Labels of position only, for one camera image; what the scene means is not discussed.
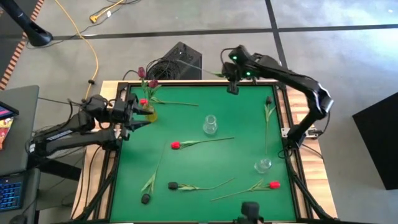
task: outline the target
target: gray carpet floor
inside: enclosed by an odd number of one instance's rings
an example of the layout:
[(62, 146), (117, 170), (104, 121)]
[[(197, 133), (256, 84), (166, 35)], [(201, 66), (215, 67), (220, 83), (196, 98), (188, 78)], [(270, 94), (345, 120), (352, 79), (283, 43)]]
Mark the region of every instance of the gray carpet floor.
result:
[[(60, 0), (83, 29), (88, 16), (108, 4), (105, 0)], [(272, 0), (278, 28), (398, 24), (395, 0)], [(70, 21), (53, 0), (46, 0), (37, 23), (54, 36), (73, 35)], [(122, 7), (85, 34), (120, 34), (210, 29), (271, 28), (264, 0), (142, 0)], [(384, 190), (381, 179), (352, 115), (398, 90), (398, 29), (284, 32), (280, 39), (290, 69), (317, 79), (329, 90), (335, 105), (320, 145), (338, 216), (355, 222), (397, 223), (398, 190)], [(203, 54), (203, 68), (220, 71), (220, 51), (238, 44), (250, 52), (278, 58), (272, 33), (180, 35), (95, 39), (99, 58), (99, 93), (103, 80), (120, 80), (129, 69), (163, 56), (178, 41)], [(55, 100), (84, 97), (87, 79), (95, 69), (91, 50), (82, 40), (68, 40), (45, 49), (24, 49), (7, 88), (36, 84), (40, 96)], [(203, 79), (213, 78), (203, 74)], [(40, 101), (35, 128), (65, 121), (67, 105)], [(323, 128), (323, 121), (317, 123)], [(66, 157), (73, 164), (81, 154)], [(43, 174), (40, 188), (58, 177)], [(40, 224), (66, 220), (70, 208), (59, 207), (76, 189), (65, 181), (43, 194)], [(68, 196), (65, 203), (71, 202)]]

